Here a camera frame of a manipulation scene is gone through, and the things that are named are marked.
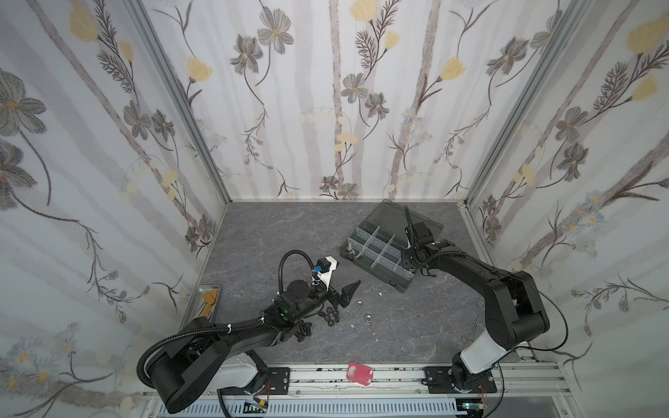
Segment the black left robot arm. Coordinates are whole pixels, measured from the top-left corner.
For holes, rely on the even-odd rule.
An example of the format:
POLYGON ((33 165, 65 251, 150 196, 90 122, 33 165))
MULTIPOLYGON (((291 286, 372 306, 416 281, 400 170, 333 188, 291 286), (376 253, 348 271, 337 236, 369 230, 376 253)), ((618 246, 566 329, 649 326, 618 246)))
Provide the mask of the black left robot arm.
POLYGON ((278 294, 258 318, 223 324, 197 317, 139 357, 137 378, 157 391, 169 413, 181 412, 207 392, 228 359, 292 338, 302 342, 310 336, 308 318, 325 315, 327 303, 347 308, 362 282, 336 291, 331 276, 337 266, 331 257, 313 261, 303 250, 288 251, 278 266, 278 294))

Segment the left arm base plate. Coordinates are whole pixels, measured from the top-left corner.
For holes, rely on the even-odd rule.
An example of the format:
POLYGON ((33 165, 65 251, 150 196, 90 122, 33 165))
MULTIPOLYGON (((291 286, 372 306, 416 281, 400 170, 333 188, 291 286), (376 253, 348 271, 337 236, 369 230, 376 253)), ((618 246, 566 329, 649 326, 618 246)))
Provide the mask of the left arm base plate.
POLYGON ((246 386, 250 394, 287 395, 289 392, 291 369, 289 367, 270 367, 259 371, 246 386))

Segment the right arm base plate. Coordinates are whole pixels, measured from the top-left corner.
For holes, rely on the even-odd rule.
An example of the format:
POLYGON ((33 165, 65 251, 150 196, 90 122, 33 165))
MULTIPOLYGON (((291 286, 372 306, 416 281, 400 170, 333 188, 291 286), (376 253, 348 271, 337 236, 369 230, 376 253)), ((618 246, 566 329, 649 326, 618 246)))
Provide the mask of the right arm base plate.
POLYGON ((498 393, 491 371, 471 374, 464 366, 426 367, 423 384, 432 395, 485 395, 498 393))

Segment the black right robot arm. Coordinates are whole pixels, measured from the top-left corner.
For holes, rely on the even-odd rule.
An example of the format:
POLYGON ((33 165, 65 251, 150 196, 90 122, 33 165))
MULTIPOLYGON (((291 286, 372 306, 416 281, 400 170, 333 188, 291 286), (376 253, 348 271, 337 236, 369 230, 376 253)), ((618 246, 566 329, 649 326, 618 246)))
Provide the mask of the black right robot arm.
POLYGON ((408 248, 402 262, 423 273, 438 270, 463 282, 484 300, 484 331, 454 357, 455 376, 480 376, 522 344, 542 336, 551 323, 545 303, 559 306, 538 289, 525 271, 495 268, 455 244, 438 241, 423 222, 413 221, 405 207, 408 248))

